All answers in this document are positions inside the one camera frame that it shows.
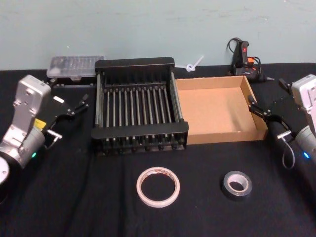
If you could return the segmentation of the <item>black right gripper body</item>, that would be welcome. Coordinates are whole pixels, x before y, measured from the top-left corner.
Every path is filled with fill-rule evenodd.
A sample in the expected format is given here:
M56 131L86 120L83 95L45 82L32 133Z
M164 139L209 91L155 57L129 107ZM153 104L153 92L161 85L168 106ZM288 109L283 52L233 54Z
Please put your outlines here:
M303 128L303 112L295 103L292 95L281 97L273 101L269 109L273 115L273 119L268 122L271 134L277 136L280 133L291 130L289 135L284 138L288 143L294 141L296 135Z

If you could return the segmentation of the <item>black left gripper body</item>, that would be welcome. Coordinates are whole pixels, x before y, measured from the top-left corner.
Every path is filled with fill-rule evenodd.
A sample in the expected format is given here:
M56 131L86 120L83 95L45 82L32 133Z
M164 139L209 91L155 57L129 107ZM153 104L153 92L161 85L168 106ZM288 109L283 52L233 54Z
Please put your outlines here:
M62 119L72 119L74 109L59 97L51 97L36 116L36 128L47 132Z

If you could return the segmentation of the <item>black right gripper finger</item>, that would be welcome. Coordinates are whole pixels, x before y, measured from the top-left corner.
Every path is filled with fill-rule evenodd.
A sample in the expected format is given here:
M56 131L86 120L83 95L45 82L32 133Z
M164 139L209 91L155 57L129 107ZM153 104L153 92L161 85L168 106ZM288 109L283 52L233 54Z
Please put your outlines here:
M254 99L254 97L252 95L248 95L247 97L249 105L248 105L248 109L251 113L255 114L256 116L262 118L262 119L267 119L271 113L268 111L264 111L264 109L262 109L257 101Z
M284 79L279 79L278 80L278 84L285 91L290 91L291 90L291 84L286 82Z

